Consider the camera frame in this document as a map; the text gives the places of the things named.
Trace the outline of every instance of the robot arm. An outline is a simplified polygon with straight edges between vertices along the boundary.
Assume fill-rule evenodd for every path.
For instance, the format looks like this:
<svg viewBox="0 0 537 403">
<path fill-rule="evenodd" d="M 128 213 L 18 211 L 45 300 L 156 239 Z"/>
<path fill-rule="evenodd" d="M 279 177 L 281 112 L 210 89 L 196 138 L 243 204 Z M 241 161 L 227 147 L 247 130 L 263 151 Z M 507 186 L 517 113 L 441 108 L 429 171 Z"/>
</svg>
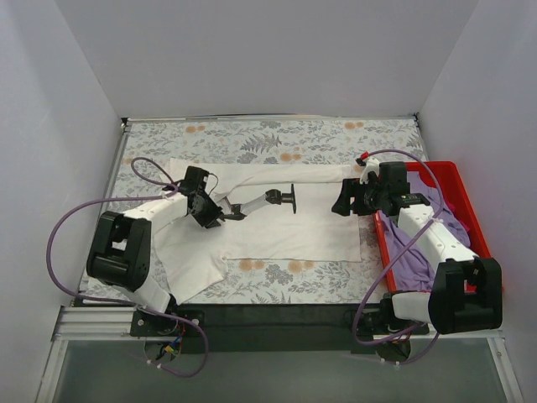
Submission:
<svg viewBox="0 0 537 403">
<path fill-rule="evenodd" d="M 209 172 L 189 166 L 179 192 L 171 197 L 149 201 L 123 213 L 104 212 L 97 223 L 86 263 L 90 277 L 121 291 L 140 306 L 159 312 L 175 307 L 175 299 L 160 287 L 150 272 L 151 239 L 177 218 L 191 215 L 202 227 L 220 227 L 218 220 L 243 220 L 269 204 L 291 203 L 296 213 L 295 189 L 265 192 L 245 204 L 229 204 L 225 213 L 206 193 Z"/>
<path fill-rule="evenodd" d="M 332 211 L 342 216 L 351 212 L 363 216 L 377 210 L 411 238 L 434 214 L 423 195 L 410 193 L 405 163 L 381 164 L 369 158 L 360 180 L 343 181 Z M 432 292 L 385 296 L 382 305 L 389 310 L 388 317 L 431 323 L 442 334 L 501 325 L 501 269 L 495 259 L 479 258 L 438 221 L 430 225 L 416 244 L 435 271 Z M 475 285 L 476 291 L 465 292 L 465 283 Z"/>
</svg>

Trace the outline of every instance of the white wall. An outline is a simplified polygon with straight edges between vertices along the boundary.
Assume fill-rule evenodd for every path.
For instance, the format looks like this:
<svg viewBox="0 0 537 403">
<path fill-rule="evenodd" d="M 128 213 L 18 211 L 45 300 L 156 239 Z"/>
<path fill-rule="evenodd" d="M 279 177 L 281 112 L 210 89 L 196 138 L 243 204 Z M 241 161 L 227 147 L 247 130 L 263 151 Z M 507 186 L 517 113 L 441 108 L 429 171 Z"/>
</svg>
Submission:
<svg viewBox="0 0 537 403">
<path fill-rule="evenodd" d="M 60 215 L 101 196 L 119 121 L 53 0 L 0 0 L 0 400 L 34 401 L 60 303 L 44 251 Z M 54 254 L 75 288 L 97 210 Z"/>
<path fill-rule="evenodd" d="M 116 112 L 420 110 L 477 0 L 56 0 Z"/>
<path fill-rule="evenodd" d="M 421 111 L 433 159 L 453 160 L 503 268 L 507 348 L 537 398 L 537 2 L 480 0 Z"/>
</svg>

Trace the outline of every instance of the cable connector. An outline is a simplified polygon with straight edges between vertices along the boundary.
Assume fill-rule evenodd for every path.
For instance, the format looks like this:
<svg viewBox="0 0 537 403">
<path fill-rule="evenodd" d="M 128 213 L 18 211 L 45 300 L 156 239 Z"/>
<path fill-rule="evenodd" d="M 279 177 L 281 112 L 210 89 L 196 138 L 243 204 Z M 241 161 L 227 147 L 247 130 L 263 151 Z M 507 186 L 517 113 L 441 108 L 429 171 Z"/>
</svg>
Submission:
<svg viewBox="0 0 537 403">
<path fill-rule="evenodd" d="M 360 155 L 360 158 L 356 158 L 356 163 L 360 166 L 366 166 L 366 159 L 369 158 L 369 153 L 365 152 Z"/>
<path fill-rule="evenodd" d="M 360 183 L 369 183 L 369 172 L 374 172 L 377 176 L 380 174 L 380 161 L 374 157 L 368 159 L 368 162 L 364 165 L 365 168 L 360 174 Z"/>
</svg>

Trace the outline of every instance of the gray leaf pattern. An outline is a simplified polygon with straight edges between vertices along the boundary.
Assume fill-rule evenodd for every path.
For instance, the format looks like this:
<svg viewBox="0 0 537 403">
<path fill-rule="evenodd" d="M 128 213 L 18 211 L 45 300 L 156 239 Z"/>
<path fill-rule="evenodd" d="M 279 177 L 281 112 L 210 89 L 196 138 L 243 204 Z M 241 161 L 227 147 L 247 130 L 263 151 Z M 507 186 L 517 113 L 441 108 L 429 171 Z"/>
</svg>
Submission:
<svg viewBox="0 0 537 403">
<path fill-rule="evenodd" d="M 360 120 L 211 120 L 134 123 L 115 178 L 112 195 L 153 196 L 158 188 L 141 181 L 130 169 L 136 156 L 166 166 L 169 158 L 220 164 L 353 164 L 365 151 L 403 149 L 425 159 L 422 138 L 412 119 Z M 407 160 L 381 154 L 380 160 Z M 141 164 L 145 175 L 157 177 Z M 139 202 L 110 203 L 124 211 Z M 214 284 L 192 303 L 353 303 L 360 301 L 382 270 L 372 217 L 359 217 L 362 262 L 299 262 L 291 260 L 228 260 L 224 281 Z M 166 273 L 154 251 L 154 278 L 168 288 Z M 90 296 L 125 297 L 98 280 L 87 278 L 81 290 Z M 379 301 L 380 285 L 370 301 Z"/>
</svg>

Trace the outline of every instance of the purple garment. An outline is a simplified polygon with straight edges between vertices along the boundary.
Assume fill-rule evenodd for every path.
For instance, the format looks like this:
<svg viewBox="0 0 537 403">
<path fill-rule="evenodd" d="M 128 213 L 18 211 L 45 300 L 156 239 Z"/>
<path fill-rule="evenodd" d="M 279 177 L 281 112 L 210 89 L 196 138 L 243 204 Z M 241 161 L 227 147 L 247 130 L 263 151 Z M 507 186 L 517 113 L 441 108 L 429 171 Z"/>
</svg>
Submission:
<svg viewBox="0 0 537 403">
<path fill-rule="evenodd" d="M 408 172 L 407 179 L 410 183 L 410 191 L 412 193 L 421 193 L 427 197 L 430 201 L 430 206 L 436 211 L 440 206 L 438 191 L 423 183 L 418 172 Z M 380 217 L 383 222 L 384 237 L 388 246 L 389 258 L 393 259 L 403 246 L 410 241 L 410 237 L 403 230 L 397 228 L 384 214 L 381 213 Z M 447 203 L 439 218 L 444 220 L 444 225 L 446 225 L 447 229 L 460 243 L 466 247 L 470 247 L 470 238 L 468 237 L 467 231 L 453 216 Z M 435 273 L 417 246 L 413 246 L 406 254 L 401 256 L 401 259 L 392 267 L 392 272 L 394 273 L 395 285 L 398 290 L 432 290 Z"/>
</svg>

